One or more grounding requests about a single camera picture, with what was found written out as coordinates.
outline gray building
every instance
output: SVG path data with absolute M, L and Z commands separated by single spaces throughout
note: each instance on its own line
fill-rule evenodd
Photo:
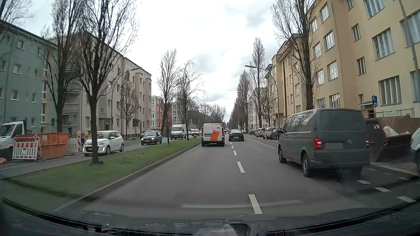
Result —
M 26 120 L 29 132 L 56 131 L 51 126 L 56 115 L 44 60 L 44 56 L 51 60 L 56 45 L 15 25 L 0 37 L 0 122 Z

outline windshield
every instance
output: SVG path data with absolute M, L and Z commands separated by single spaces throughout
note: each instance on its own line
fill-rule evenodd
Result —
M 10 136 L 13 131 L 14 124 L 2 125 L 0 129 L 0 136 Z

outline gray van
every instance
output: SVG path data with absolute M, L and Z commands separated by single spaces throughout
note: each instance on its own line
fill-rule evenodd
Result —
M 278 139 L 278 158 L 280 163 L 302 164 L 306 177 L 325 168 L 346 168 L 358 176 L 370 164 L 368 148 L 360 110 L 320 108 L 287 118 Z

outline blue sign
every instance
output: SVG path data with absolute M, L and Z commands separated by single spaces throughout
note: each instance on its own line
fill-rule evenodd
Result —
M 377 107 L 378 106 L 378 97 L 375 96 L 375 95 L 372 96 L 372 105 L 374 107 Z

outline asphalt road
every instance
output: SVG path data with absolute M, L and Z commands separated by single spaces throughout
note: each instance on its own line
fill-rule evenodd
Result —
M 224 147 L 201 145 L 81 210 L 139 218 L 274 219 L 346 209 L 383 209 L 420 197 L 420 181 L 366 167 L 360 178 L 325 172 L 306 178 L 281 164 L 277 142 L 245 136 Z

